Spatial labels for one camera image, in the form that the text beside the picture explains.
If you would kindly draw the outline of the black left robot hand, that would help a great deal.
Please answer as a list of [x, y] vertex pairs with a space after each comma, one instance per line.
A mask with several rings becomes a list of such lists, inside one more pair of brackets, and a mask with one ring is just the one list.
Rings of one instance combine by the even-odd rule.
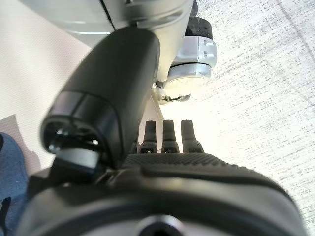
[[293, 199], [254, 170], [206, 154], [190, 120], [178, 148], [171, 120], [162, 151], [138, 128], [158, 70], [159, 40], [135, 27], [100, 41], [48, 110], [50, 168], [30, 177], [19, 236], [304, 236]]

